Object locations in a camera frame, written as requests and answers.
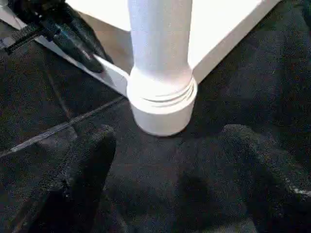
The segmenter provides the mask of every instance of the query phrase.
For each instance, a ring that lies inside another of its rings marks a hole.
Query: white pvc pipe
[[[127,86],[136,123],[166,136],[190,120],[197,84],[188,64],[192,0],[129,0],[134,67]]]

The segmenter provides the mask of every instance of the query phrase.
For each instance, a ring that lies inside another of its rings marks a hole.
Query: white surface edge
[[[25,26],[23,22],[21,22],[14,16],[13,12],[7,6],[0,7],[0,19],[10,24],[12,27],[16,29],[20,29],[21,27]],[[48,49],[52,50],[59,56],[65,58],[67,61],[74,64],[78,68],[84,70],[86,73],[93,76],[95,79],[99,80],[100,82],[116,90],[123,96],[127,96],[126,86],[127,86],[127,80],[128,80],[129,75],[125,71],[120,69],[119,67],[116,67],[115,65],[107,62],[106,60],[100,57],[97,57],[97,59],[104,66],[105,71],[101,74],[94,73],[94,72],[89,71],[87,68],[85,68],[85,66],[83,66],[81,63],[75,61],[74,59],[66,55],[53,42],[47,41],[44,37],[40,37],[36,41],[42,44],[43,46],[47,47]]]
[[[282,0],[263,0],[226,37],[202,58],[189,54],[193,76],[200,83],[232,49]]]

